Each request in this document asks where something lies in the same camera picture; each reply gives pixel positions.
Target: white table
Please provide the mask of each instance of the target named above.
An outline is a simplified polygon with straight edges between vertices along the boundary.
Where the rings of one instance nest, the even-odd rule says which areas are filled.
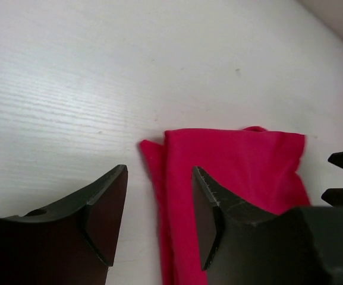
[[[136,144],[249,125],[307,134],[313,203],[343,186],[343,43],[293,0],[0,0],[0,216],[127,164],[109,284],[161,283]]]

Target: garment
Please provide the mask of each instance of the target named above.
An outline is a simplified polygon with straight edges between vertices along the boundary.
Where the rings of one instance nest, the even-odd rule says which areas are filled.
[[[201,166],[248,202],[282,214],[309,205],[296,174],[304,136],[260,127],[239,131],[178,129],[165,143],[140,143],[155,189],[164,285],[207,285],[201,271],[191,176]]]

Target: folded red towel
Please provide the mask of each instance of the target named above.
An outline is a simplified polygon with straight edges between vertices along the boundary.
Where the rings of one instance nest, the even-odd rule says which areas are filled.
[[[165,145],[140,143],[152,175],[159,209],[164,285],[206,285],[201,271],[191,190],[193,166],[248,202],[281,214],[309,205],[296,174],[304,136],[269,132],[179,129],[165,132]]]

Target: red cloth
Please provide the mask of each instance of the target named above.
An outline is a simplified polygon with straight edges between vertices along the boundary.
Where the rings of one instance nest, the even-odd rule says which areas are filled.
[[[281,214],[309,205],[296,170],[304,136],[259,127],[240,131],[178,129],[165,132],[165,145],[140,143],[159,206],[164,285],[206,285],[201,271],[191,190],[193,166],[248,202]]]

